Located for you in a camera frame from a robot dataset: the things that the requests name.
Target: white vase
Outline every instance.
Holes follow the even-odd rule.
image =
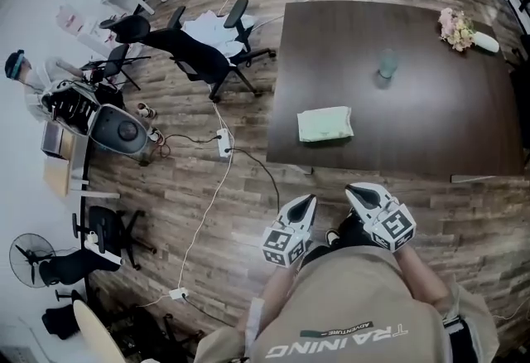
[[[493,53],[499,52],[499,43],[492,36],[485,35],[480,31],[477,31],[473,35],[473,42],[487,51]]]

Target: dark brown table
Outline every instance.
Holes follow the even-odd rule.
[[[501,52],[460,54],[440,40],[439,12],[375,2],[286,5],[267,160],[442,176],[523,172],[508,67]],[[475,28],[494,37],[491,27]],[[384,87],[381,51],[399,66]],[[298,140],[296,115],[345,105],[354,136]]]

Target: glass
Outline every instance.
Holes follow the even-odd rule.
[[[398,56],[392,49],[385,49],[379,57],[379,75],[391,79],[398,68]]]

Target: beige shirt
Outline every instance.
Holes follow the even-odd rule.
[[[412,298],[394,257],[376,247],[349,247],[309,263],[285,307],[256,339],[252,363],[451,362],[444,321],[456,315],[470,327],[479,362],[499,347],[484,299],[453,285],[446,311]],[[203,339],[195,363],[243,356],[244,339],[224,327]]]

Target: extension cord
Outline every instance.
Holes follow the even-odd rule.
[[[221,137],[220,139],[217,139],[217,145],[219,146],[219,155],[222,158],[230,157],[232,151],[230,149],[227,151],[227,148],[231,148],[228,129],[222,128],[217,131],[217,134]]]
[[[169,292],[169,296],[171,298],[173,298],[175,301],[179,301],[181,299],[184,299],[186,298],[188,295],[190,295],[190,293],[188,292],[188,290],[186,288],[177,288],[177,289],[172,289],[170,292]]]

